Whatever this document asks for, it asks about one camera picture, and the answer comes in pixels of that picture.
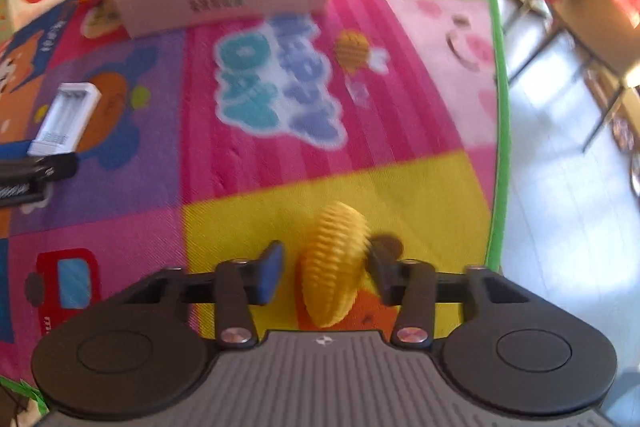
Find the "white battery charger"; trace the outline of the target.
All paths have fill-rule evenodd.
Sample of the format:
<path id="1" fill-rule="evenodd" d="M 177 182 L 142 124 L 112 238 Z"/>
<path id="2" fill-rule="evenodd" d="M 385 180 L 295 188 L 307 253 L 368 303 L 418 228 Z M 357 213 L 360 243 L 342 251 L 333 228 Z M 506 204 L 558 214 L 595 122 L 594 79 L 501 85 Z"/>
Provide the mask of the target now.
<path id="1" fill-rule="evenodd" d="M 100 90 L 91 82 L 62 83 L 27 155 L 75 153 L 100 98 Z"/>

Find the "yellow ribbed corn toy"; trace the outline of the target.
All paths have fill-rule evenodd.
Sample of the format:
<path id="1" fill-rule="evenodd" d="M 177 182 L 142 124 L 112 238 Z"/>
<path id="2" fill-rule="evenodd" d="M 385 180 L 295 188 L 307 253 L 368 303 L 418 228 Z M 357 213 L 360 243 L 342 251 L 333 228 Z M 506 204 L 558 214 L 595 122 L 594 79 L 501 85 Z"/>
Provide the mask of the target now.
<path id="1" fill-rule="evenodd" d="M 367 219 L 344 202 L 322 210 L 300 258 L 306 311 L 317 327 L 341 322 L 354 305 L 370 247 Z"/>

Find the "colourful cartoon play mat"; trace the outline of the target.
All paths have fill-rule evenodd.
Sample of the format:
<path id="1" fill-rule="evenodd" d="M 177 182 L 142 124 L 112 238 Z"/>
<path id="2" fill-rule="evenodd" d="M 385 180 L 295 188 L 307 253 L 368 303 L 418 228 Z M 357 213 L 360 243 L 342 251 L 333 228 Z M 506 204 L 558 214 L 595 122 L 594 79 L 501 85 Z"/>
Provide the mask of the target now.
<path id="1" fill-rule="evenodd" d="M 260 331 L 310 329 L 298 259 L 334 200 L 442 271 L 500 260 L 508 117 L 496 0 L 328 0 L 320 14 L 130 38 L 111 2 L 1 0 L 1 154 L 58 87 L 101 93 L 78 173 L 1 213 L 1 375 L 146 274 L 277 239 Z"/>

